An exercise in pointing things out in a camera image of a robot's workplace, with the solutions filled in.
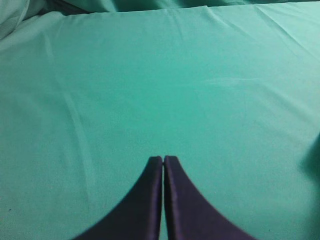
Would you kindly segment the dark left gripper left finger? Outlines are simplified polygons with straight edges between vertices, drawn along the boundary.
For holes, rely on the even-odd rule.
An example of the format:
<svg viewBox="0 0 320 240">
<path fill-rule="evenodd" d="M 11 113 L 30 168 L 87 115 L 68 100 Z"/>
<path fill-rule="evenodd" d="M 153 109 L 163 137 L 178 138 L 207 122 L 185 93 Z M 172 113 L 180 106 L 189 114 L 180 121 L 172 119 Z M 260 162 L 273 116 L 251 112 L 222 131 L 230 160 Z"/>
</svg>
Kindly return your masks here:
<svg viewBox="0 0 320 240">
<path fill-rule="evenodd" d="M 76 240 L 158 240 L 162 216 L 163 161 L 152 156 L 126 196 Z"/>
</svg>

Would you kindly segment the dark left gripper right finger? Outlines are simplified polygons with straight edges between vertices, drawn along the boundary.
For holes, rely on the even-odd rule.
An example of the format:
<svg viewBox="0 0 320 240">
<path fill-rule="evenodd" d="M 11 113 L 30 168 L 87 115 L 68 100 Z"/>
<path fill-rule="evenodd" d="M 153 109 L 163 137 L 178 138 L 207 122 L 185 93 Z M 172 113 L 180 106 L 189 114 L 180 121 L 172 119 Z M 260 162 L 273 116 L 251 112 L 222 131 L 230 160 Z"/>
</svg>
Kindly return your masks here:
<svg viewBox="0 0 320 240">
<path fill-rule="evenodd" d="M 164 210 L 169 240 L 253 240 L 198 191 L 176 156 L 164 158 Z"/>
</svg>

